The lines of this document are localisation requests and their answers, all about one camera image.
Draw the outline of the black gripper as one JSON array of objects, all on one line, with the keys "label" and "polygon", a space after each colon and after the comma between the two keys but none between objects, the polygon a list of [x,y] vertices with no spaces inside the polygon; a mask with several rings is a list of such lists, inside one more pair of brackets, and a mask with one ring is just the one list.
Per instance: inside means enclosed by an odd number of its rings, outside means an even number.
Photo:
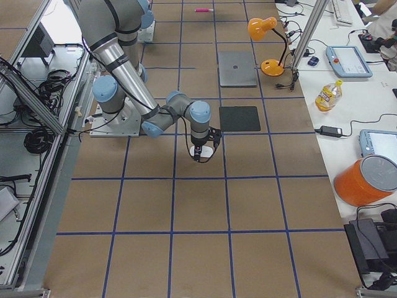
[{"label": "black gripper", "polygon": [[221,141],[221,130],[213,127],[198,132],[191,129],[191,142],[194,145],[194,160],[200,161],[202,147],[209,141],[213,142],[213,152],[216,152]]}]

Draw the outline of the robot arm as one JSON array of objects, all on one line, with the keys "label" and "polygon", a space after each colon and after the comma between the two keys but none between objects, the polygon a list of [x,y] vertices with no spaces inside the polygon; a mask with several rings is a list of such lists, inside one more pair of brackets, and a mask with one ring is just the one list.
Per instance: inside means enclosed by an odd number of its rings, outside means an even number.
[{"label": "robot arm", "polygon": [[149,12],[148,1],[83,1],[78,11],[82,37],[99,63],[109,72],[104,95],[96,95],[106,114],[123,109],[126,98],[141,115],[141,128],[150,137],[160,136],[179,119],[190,122],[188,148],[198,163],[208,162],[217,151],[221,131],[209,125],[211,108],[179,91],[168,95],[160,106],[147,89],[146,70],[138,59],[138,31]]}]

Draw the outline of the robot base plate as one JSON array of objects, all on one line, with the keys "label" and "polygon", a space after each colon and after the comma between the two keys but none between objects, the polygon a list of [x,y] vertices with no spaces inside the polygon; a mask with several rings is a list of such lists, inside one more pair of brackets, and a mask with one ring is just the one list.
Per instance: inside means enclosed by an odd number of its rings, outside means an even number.
[{"label": "robot base plate", "polygon": [[138,43],[153,43],[155,23],[154,19],[142,21],[141,28],[138,31]]},{"label": "robot base plate", "polygon": [[122,111],[113,119],[114,115],[102,112],[99,104],[96,107],[96,114],[91,121],[89,131],[91,137],[138,137],[141,127],[141,115],[128,99]]}]

